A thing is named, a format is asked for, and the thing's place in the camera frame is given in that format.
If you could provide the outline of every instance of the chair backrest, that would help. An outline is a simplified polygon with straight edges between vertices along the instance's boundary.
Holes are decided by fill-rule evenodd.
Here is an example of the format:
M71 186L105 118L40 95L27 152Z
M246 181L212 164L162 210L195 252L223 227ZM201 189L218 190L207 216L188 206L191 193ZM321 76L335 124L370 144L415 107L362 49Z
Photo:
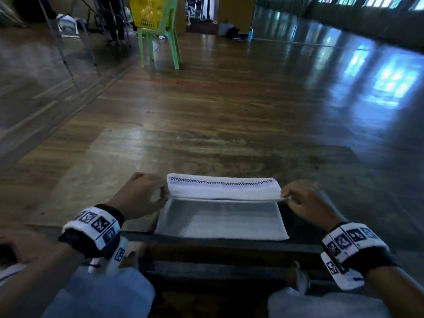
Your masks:
M162 20L159 23L159 31L165 31L166 30L166 23L169 19L169 26L170 28L174 28L174 22L175 22L175 13L177 10L177 4L178 0L167 0L165 8L163 9L163 16Z

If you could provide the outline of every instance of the chair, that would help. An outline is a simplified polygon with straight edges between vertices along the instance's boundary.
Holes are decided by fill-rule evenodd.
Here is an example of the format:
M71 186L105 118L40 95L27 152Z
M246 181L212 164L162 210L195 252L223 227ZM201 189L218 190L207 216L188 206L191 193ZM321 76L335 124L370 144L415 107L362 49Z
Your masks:
M162 20L157 30L138 28L138 42L140 45L141 66L144 67L144 54L143 54L143 36L147 40L147 48L149 51L150 60L154 60L153 56L153 36L166 36L171 45L172 58L174 60L175 69L180 69L181 55L178 47L177 33L175 32L175 13L177 10L178 0L167 0L163 10Z

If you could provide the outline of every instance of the forearm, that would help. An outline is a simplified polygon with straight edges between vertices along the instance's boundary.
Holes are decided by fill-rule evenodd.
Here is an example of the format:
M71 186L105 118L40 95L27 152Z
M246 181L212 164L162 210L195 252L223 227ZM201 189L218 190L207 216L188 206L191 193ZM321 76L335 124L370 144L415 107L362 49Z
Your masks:
M393 318L424 317L424 289L398 267L379 267L366 280Z
M40 317L84 260L66 243L53 246L0 289L0 317Z

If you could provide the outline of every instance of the basket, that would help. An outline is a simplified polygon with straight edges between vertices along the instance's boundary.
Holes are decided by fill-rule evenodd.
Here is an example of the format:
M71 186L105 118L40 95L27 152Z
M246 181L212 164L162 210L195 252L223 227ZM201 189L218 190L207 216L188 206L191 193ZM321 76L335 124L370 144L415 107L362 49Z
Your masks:
M157 30L167 0L129 0L134 24L138 28Z

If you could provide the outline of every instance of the person's right hand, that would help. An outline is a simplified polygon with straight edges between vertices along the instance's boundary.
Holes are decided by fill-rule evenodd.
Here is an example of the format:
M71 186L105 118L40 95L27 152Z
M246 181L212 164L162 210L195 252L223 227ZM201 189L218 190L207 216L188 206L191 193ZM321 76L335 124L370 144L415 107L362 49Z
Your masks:
M347 221L318 183L293 181L283 187L281 197L287 198L287 204L294 213L326 232Z

